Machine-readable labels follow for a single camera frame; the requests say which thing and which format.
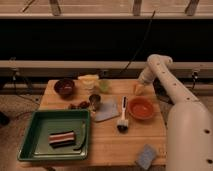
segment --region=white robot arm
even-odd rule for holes
[[[213,115],[167,69],[168,56],[151,55],[139,82],[150,84],[156,77],[174,106],[168,116],[167,171],[213,171]]]

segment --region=wooden board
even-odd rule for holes
[[[67,109],[70,103],[78,104],[83,100],[88,101],[91,92],[83,89],[80,81],[75,80],[75,94],[66,100],[60,98],[54,91],[53,87],[56,81],[57,80],[50,80],[48,82],[39,109]],[[126,96],[128,99],[134,97],[133,85],[137,81],[135,79],[115,79],[109,80],[109,82],[110,91],[108,94],[101,94],[102,101],[109,98],[116,99],[119,113],[121,113],[122,97]],[[25,163],[24,166],[43,166],[44,164],[50,166],[135,165],[137,156],[145,144],[149,144],[157,150],[158,156],[153,161],[153,165],[164,165],[166,128],[153,86],[146,86],[142,96],[153,103],[156,113],[155,118],[150,121],[137,121],[127,114],[129,130],[126,134],[121,134],[117,130],[116,123],[118,117],[99,123],[92,121],[89,155],[86,160],[54,163]]]

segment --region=green container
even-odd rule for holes
[[[74,131],[76,144],[52,148],[51,133]],[[88,110],[40,110],[33,113],[18,154],[19,161],[82,160],[87,157],[90,136]]]

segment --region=small bowl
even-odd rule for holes
[[[75,88],[75,83],[70,78],[63,78],[57,81],[54,85],[54,90],[58,93],[61,97],[66,98],[73,94]]]
[[[152,103],[142,97],[136,97],[128,102],[127,110],[132,117],[140,120],[147,120],[154,117]]]

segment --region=sponge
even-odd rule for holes
[[[156,156],[156,150],[146,144],[144,145],[143,151],[139,154],[136,163],[143,169],[148,170]]]

